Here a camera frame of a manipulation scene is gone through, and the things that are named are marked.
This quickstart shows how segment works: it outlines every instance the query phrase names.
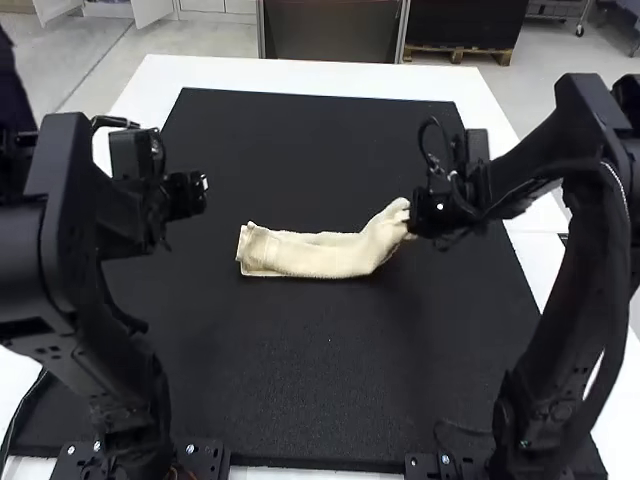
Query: black mat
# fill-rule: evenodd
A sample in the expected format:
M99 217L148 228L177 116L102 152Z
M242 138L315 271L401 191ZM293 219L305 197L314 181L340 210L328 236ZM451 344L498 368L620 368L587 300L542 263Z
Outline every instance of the black mat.
M120 306L151 324L176 435L219 438L240 463L399 470L406 452L435 450L441 417L489 428L538 317L501 224L447 254L416 241L349 281L243 278L234 261L248 220L352 231L409 196L429 114L462 129L453 104L182 92L170 167L204 170L210 206L171 227L172 254L107 271ZM54 387L13 451L90 437L85 411ZM576 470L602 471L592 443L583 457Z

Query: black bin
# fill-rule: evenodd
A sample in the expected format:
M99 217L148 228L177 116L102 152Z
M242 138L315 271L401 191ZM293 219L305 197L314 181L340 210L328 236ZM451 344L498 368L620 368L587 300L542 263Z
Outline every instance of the black bin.
M264 0L267 58L393 63L400 0Z
M510 49L528 0L412 0L406 43L431 47Z

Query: cream towel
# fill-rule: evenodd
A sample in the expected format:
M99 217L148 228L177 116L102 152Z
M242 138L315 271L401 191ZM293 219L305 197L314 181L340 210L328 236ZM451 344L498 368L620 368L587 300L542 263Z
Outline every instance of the cream towel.
M409 200L397 198L359 233L271 231L253 222L240 229L236 261L243 275L339 279L369 275L386 262L407 231Z

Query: floor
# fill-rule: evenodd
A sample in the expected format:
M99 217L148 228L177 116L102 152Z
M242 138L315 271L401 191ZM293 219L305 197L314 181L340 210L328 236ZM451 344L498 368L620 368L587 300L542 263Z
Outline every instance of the floor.
M640 60L627 54L635 41L628 19L612 15L596 27L601 19L594 12L582 38L568 23L528 22L510 67L482 55L466 55L463 64L480 69L516 133L524 137L553 110L553 85L562 74L596 72L611 85L638 71ZM42 29L35 16L18 14L0 14L0 24L16 44L18 69L38 121L48 112L107 112L148 53L257 56L255 26L249 25L160 21L137 30L125 19L66 17ZM438 54L414 62L449 64L447 56ZM640 296L636 302L640 307ZM640 316L632 323L640 332Z

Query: white table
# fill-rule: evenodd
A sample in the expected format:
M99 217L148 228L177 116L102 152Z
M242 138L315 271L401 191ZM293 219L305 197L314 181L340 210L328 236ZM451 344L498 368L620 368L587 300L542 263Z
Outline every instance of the white table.
M476 68L404 65L341 64L283 60L222 59L150 55L145 58L114 105L113 115L128 117L145 127L162 127L183 87L253 92L311 94L403 100L454 101L467 128L489 131L493 158L518 141L504 113ZM97 164L110 171L106 132L94 139ZM509 237L542 308L564 254L557 232L567 221L555 200L546 195L524 215L505 222ZM20 398L34 381L39 366L28 358L0 349L0 435ZM593 436L612 480L637 476L636 432L640 431L640 342L630 332L625 363ZM11 458L5 478L46 479L54 459ZM352 472L300 471L233 467L233 480L286 480L287 476L335 477L340 480L380 478Z

